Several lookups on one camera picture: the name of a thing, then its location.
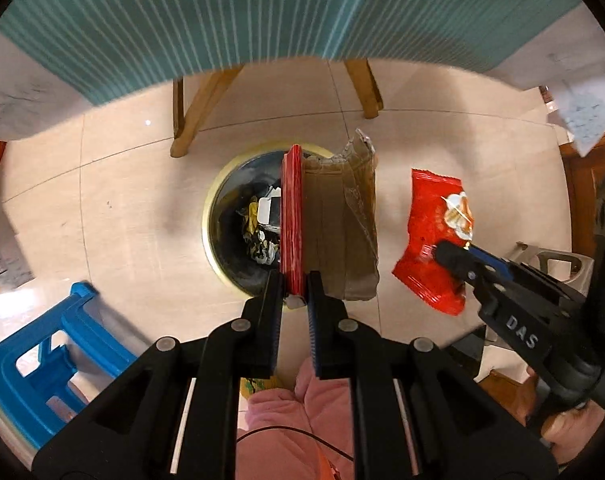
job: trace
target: pink clothing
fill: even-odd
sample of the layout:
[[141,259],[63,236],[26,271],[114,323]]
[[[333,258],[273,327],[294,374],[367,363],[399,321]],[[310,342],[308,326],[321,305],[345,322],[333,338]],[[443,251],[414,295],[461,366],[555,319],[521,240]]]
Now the pink clothing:
[[[352,441],[351,396],[347,380],[320,381],[311,359],[303,362],[293,392],[282,388],[249,397],[249,431],[265,426],[291,426],[310,431],[349,455]],[[238,430],[238,436],[246,433]],[[288,430],[248,436],[236,447],[237,480],[319,480],[328,476],[327,460],[342,480],[353,480],[348,459],[313,438]]]

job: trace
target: plastic bag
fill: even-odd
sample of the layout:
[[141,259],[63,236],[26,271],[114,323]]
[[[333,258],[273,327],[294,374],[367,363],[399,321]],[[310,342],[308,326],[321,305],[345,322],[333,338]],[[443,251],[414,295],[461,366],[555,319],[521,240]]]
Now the plastic bag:
[[247,207],[237,211],[242,216],[242,239],[247,244],[247,254],[257,264],[270,266],[279,261],[280,235],[268,231],[258,222],[258,199],[251,197]]
[[462,247],[473,235],[473,216],[458,178],[412,170],[409,244],[392,273],[431,307],[457,316],[465,309],[465,283],[433,259],[440,240]]

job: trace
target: black wire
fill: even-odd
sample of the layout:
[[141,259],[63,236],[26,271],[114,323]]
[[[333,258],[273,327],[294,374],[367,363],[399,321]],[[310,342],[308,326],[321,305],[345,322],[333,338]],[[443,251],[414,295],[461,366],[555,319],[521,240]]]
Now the black wire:
[[309,431],[299,430],[298,428],[292,428],[291,426],[266,426],[265,428],[258,428],[257,430],[249,431],[249,433],[245,433],[243,436],[240,436],[238,440],[236,440],[236,442],[240,442],[243,438],[247,438],[249,435],[253,435],[254,433],[266,430],[289,430],[295,431],[296,433],[302,433],[303,435],[311,436],[314,440],[317,440],[319,443],[323,444],[323,446],[327,446],[329,449],[335,451],[340,456],[344,456],[347,460],[351,460],[351,462],[354,461],[354,457],[349,456],[347,453],[345,453],[341,449],[338,449],[336,446],[332,446],[329,442],[321,439],[319,436],[316,436],[313,433],[310,433]]

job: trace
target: brown cardboard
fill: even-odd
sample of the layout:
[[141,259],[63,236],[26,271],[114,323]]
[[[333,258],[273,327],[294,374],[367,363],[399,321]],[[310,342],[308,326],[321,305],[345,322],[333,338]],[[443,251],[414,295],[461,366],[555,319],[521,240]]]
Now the brown cardboard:
[[359,130],[343,152],[302,164],[302,262],[325,293],[371,300],[378,285],[374,148]]

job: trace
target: red snack bag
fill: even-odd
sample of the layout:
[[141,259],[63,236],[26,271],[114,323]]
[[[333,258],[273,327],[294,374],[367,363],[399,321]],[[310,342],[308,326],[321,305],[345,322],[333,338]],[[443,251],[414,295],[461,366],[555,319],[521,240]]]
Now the red snack bag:
[[465,284],[433,259],[440,240],[464,246],[473,234],[473,216],[458,178],[412,170],[409,244],[393,275],[436,310],[457,316],[465,309]]
[[289,294],[305,294],[303,272],[303,149],[294,144],[282,158],[280,272]]

